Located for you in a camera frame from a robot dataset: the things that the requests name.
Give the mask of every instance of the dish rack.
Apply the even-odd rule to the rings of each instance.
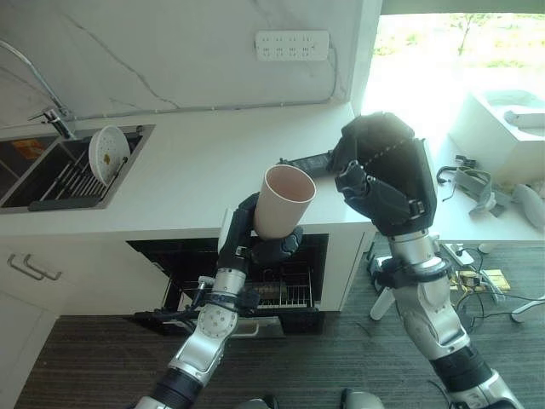
[[[123,158],[107,185],[100,182],[90,169],[89,153],[84,149],[77,158],[72,156],[39,200],[29,210],[74,209],[97,205],[110,191],[129,158]]]
[[[312,270],[308,265],[302,267],[294,266],[295,264],[299,263],[280,268],[266,268],[251,274],[244,288],[259,293],[257,309],[313,307]],[[198,282],[187,281],[186,286],[183,291],[192,297],[197,290]]]
[[[94,197],[102,200],[129,159],[124,157],[110,183],[105,186],[91,172],[88,151],[69,161],[39,201]]]

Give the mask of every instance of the power outlet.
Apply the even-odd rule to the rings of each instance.
[[[326,30],[259,31],[255,52],[259,61],[323,61],[330,48]]]

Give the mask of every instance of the marble wall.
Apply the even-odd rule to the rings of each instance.
[[[380,2],[0,0],[0,38],[78,117],[346,100],[364,1]],[[259,62],[254,36],[263,29],[328,30],[329,58]],[[25,66],[0,49],[0,127],[46,105]]]

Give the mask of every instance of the faucet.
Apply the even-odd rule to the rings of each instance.
[[[15,55],[19,60],[21,60],[28,68],[31,70],[32,74],[36,80],[42,85],[43,89],[48,93],[49,98],[54,103],[54,107],[47,107],[43,109],[39,114],[33,115],[28,118],[29,121],[33,119],[44,116],[48,124],[52,124],[54,128],[59,132],[59,134],[69,140],[77,139],[74,133],[74,129],[71,124],[68,124],[67,121],[72,121],[74,119],[72,112],[64,105],[57,94],[51,89],[49,84],[45,81],[45,78],[42,77],[42,74],[37,70],[37,68],[32,64],[32,62],[26,58],[26,56],[21,53],[17,48],[15,48],[10,43],[2,40],[0,38],[0,47],[6,49],[11,54]]]

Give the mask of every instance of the power strip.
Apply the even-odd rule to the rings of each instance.
[[[456,254],[457,251],[463,249],[463,243],[443,243],[442,246],[461,266],[468,266],[469,264],[473,264],[473,262],[475,261],[473,257],[471,257],[469,253],[465,250],[462,251],[462,254],[460,256]]]
[[[261,30],[255,34],[259,61],[323,61],[329,49],[326,30]]]

